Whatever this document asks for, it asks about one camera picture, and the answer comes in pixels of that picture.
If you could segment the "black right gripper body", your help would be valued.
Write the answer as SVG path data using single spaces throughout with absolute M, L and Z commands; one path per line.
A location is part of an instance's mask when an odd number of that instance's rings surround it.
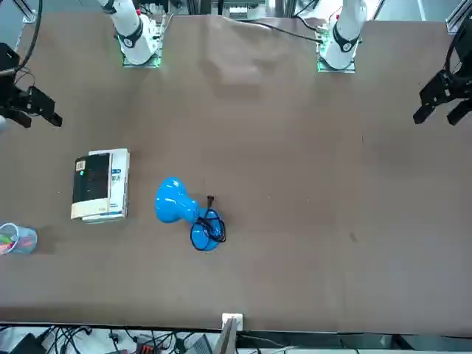
M 30 88 L 19 88 L 15 83 L 18 54 L 7 44 L 1 43 L 1 107 L 28 110 Z

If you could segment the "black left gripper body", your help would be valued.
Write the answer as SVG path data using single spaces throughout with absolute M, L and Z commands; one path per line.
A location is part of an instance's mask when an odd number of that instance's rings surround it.
M 420 90 L 422 107 L 436 108 L 458 99 L 471 98 L 471 82 L 456 78 L 446 70 L 440 70 Z

